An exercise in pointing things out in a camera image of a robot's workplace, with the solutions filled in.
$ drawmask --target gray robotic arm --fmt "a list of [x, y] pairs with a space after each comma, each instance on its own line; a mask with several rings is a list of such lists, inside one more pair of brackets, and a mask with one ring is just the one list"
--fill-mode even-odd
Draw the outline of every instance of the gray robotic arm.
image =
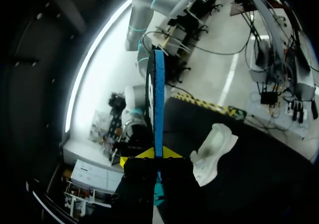
[[154, 11], [175, 18], [182, 14], [191, 0], [132, 0], [132, 14], [126, 40], [126, 50], [137, 51]]

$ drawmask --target white floor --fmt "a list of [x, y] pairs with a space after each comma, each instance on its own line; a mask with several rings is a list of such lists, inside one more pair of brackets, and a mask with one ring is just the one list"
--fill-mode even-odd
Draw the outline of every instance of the white floor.
[[[209, 33], [201, 37], [197, 46], [221, 53], [233, 53], [246, 43], [250, 28], [241, 15], [230, 16], [232, 0], [219, 0], [224, 7], [214, 12], [206, 22]], [[101, 147], [88, 140], [89, 130], [95, 110], [108, 113], [108, 99], [111, 92], [121, 93], [128, 85], [142, 84], [136, 69], [137, 53], [125, 51], [124, 43], [128, 29], [130, 9], [113, 26], [101, 42], [82, 81], [71, 126], [71, 140], [64, 150], [71, 153], [67, 162], [75, 158], [91, 161], [98, 166], [107, 167], [109, 162], [103, 155], [96, 156]], [[163, 16], [154, 16], [152, 27], [162, 21]], [[260, 35], [266, 35], [264, 24], [255, 13], [255, 26]], [[285, 29], [290, 36], [291, 28]], [[248, 54], [252, 41], [249, 42]], [[234, 106], [246, 110], [251, 95], [251, 77], [244, 60], [243, 52], [236, 55], [215, 55], [194, 49], [185, 71], [182, 84], [177, 86], [186, 89], [194, 97], [207, 102]], [[304, 140], [292, 135], [289, 131], [282, 133], [272, 130], [272, 135], [286, 145], [311, 160], [318, 150], [319, 121], [311, 120], [308, 135]]]
[[[219, 53], [232, 53], [240, 50], [246, 43], [250, 28], [241, 15], [230, 16], [232, 0], [219, 0], [224, 7], [220, 12], [215, 12], [206, 22], [210, 32], [204, 33], [196, 46]], [[278, 15], [285, 15], [282, 10], [277, 10]], [[255, 12], [255, 22], [260, 35], [267, 35], [265, 26]], [[292, 29], [288, 25], [284, 28], [290, 37]], [[247, 57], [250, 60], [252, 43], [248, 43]], [[247, 110], [251, 96], [252, 79], [244, 57], [244, 51], [236, 55], [215, 55], [195, 49], [189, 59], [188, 66], [191, 71], [185, 71], [183, 83], [179, 87], [189, 91], [195, 98], [220, 106], [234, 106]], [[319, 120], [310, 122], [308, 134], [304, 140], [289, 131], [281, 132], [271, 130], [272, 136], [299, 152], [308, 160], [314, 160], [319, 148]]]

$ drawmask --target white drawer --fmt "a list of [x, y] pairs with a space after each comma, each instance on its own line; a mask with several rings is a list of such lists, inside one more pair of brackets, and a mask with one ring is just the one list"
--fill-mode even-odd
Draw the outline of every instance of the white drawer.
[[73, 170], [71, 180], [73, 183], [87, 188], [95, 188], [103, 191], [106, 191], [108, 189], [107, 178], [90, 175], [87, 172], [83, 172], [78, 169]]
[[115, 192], [117, 187], [118, 187], [118, 185], [120, 184], [120, 181], [121, 180], [118, 180], [118, 181], [109, 180], [108, 181], [108, 190], [110, 192]]
[[121, 180], [123, 177], [123, 173], [109, 171], [109, 180], [118, 181]]
[[101, 178], [108, 177], [108, 170], [96, 167], [81, 160], [77, 160], [74, 169], [79, 169], [81, 171], [88, 172], [91, 175], [99, 176]]

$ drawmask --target electronic equipment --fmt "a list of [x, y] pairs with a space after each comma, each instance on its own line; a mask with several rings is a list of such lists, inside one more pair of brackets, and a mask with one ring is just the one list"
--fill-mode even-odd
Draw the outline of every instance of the electronic equipment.
[[298, 105], [298, 111], [299, 111], [299, 123], [304, 122], [304, 105], [302, 103], [299, 103]]
[[263, 105], [273, 106], [278, 102], [277, 92], [262, 92], [260, 98], [260, 103]]
[[311, 110], [312, 110], [312, 112], [313, 112], [313, 118], [314, 118], [314, 119], [317, 119], [317, 118], [318, 118], [318, 110], [317, 110], [317, 106], [316, 106], [315, 100], [313, 100], [313, 101], [311, 102]]
[[315, 96], [315, 80], [312, 70], [306, 69], [300, 64], [300, 60], [295, 58], [296, 83], [294, 85], [294, 95], [303, 101], [311, 101]]
[[270, 45], [268, 41], [255, 40], [254, 50], [255, 50], [255, 58], [256, 58], [256, 66], [259, 66], [263, 70], [268, 67], [269, 64], [269, 49]]
[[292, 108], [293, 108], [293, 111], [294, 111], [293, 121], [296, 121], [297, 120], [298, 110], [297, 110], [297, 103], [295, 101], [293, 101], [293, 103], [292, 103]]
[[[260, 49], [259, 52], [259, 46], [258, 43], [261, 44], [261, 46], [263, 47], [263, 49]], [[254, 82], [258, 82], [258, 83], [266, 83], [267, 81], [267, 68], [268, 68], [268, 63], [266, 63], [265, 61], [269, 59], [269, 52], [266, 54], [266, 51], [268, 49], [269, 51], [269, 47], [267, 48], [266, 45], [266, 41], [261, 42], [261, 41], [256, 41], [254, 43], [254, 48], [252, 55], [251, 55], [251, 62], [250, 64], [248, 64], [249, 66], [249, 73], [250, 76], [252, 78], [252, 80]]]

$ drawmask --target ceiling light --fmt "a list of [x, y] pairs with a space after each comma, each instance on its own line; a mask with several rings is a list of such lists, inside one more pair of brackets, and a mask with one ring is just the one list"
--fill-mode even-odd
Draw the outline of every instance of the ceiling light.
[[[255, 37], [255, 36], [251, 36], [250, 39], [251, 39], [251, 40], [256, 40], [256, 37]], [[263, 39], [268, 40], [268, 39], [269, 39], [269, 35], [261, 35], [261, 36], [260, 36], [260, 39], [262, 39], [262, 40], [263, 40]]]
[[106, 25], [103, 27], [103, 29], [100, 31], [98, 36], [96, 37], [95, 41], [93, 42], [91, 48], [89, 49], [86, 57], [84, 58], [84, 61], [81, 65], [81, 68], [79, 70], [79, 73], [76, 77], [72, 93], [71, 93], [71, 98], [68, 106], [68, 111], [66, 114], [66, 124], [65, 124], [65, 132], [68, 132], [70, 130], [71, 126], [71, 118], [72, 118], [72, 112], [73, 112], [73, 107], [74, 107], [74, 102], [76, 98], [76, 94], [78, 92], [84, 71], [95, 51], [99, 43], [101, 42], [102, 38], [106, 34], [106, 32], [110, 29], [110, 27], [113, 25], [113, 23], [119, 18], [119, 16], [132, 4], [132, 0], [127, 0], [111, 17], [111, 19], [106, 23]]

